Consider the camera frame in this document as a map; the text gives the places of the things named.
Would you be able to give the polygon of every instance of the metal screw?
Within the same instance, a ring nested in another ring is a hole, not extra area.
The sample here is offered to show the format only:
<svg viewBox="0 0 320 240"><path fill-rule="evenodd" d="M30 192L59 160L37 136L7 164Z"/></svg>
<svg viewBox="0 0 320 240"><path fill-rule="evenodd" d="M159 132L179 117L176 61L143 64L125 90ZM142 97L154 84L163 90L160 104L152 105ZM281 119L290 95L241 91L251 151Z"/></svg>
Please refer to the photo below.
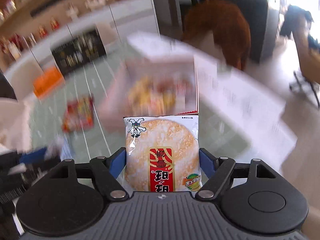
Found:
<svg viewBox="0 0 320 240"><path fill-rule="evenodd" d="M214 193L211 190L201 190L198 192L198 195L201 198L211 198L214 196Z"/></svg>
<svg viewBox="0 0 320 240"><path fill-rule="evenodd" d="M114 190L110 193L113 198L123 198L125 197L125 192L123 190Z"/></svg>

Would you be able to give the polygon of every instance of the green tabletop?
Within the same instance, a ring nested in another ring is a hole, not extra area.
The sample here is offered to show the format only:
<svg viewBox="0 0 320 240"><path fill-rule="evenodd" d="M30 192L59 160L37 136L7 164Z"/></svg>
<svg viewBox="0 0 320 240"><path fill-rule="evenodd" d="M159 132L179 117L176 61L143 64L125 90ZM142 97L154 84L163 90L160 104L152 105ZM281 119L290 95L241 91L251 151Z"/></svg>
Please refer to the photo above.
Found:
<svg viewBox="0 0 320 240"><path fill-rule="evenodd" d="M67 77L64 87L42 101L37 100L30 117L32 147L35 149L46 146L57 134L64 134L61 123L67 101L91 93L94 105L98 106L106 97L120 62L132 57L141 55L126 43L117 44L106 57L85 65ZM206 148L215 156L235 157L249 146L240 134L202 103L201 98L199 113L200 147ZM74 151L75 162L86 163L97 156L108 157L125 146L125 131L110 133L104 130L94 109L94 127L88 131L70 133L68 140Z"/></svg>

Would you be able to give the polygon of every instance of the rice cracker package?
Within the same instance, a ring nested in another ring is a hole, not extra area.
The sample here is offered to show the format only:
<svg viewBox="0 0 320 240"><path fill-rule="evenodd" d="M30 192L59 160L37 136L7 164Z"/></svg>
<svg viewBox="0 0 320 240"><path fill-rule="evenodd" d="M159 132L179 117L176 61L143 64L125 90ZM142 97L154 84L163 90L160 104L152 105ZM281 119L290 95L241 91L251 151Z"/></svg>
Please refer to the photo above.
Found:
<svg viewBox="0 0 320 240"><path fill-rule="evenodd" d="M125 183L135 191L198 191L198 115L125 117Z"/></svg>

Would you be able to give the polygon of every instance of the cartoon boy logo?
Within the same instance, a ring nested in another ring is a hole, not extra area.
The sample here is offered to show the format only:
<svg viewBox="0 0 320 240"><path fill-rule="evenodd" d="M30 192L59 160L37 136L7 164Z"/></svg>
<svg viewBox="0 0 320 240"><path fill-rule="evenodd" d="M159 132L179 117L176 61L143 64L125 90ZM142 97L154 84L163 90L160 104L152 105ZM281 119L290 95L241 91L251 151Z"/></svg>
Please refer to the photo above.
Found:
<svg viewBox="0 0 320 240"><path fill-rule="evenodd" d="M139 137L142 132L147 130L147 128L140 126L142 121L144 121L144 118L140 118L137 121L129 119L129 122L132 123L132 127L128 130L128 132L131 133L131 137Z"/></svg>

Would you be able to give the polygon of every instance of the red label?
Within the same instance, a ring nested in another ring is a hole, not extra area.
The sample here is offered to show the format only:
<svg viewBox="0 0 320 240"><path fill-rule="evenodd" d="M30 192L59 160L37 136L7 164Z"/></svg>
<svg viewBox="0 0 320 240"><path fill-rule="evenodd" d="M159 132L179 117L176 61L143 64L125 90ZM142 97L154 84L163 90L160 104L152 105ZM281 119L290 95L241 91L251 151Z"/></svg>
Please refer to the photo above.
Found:
<svg viewBox="0 0 320 240"><path fill-rule="evenodd" d="M150 149L150 180L149 191L175 191L174 166L171 148Z"/></svg>

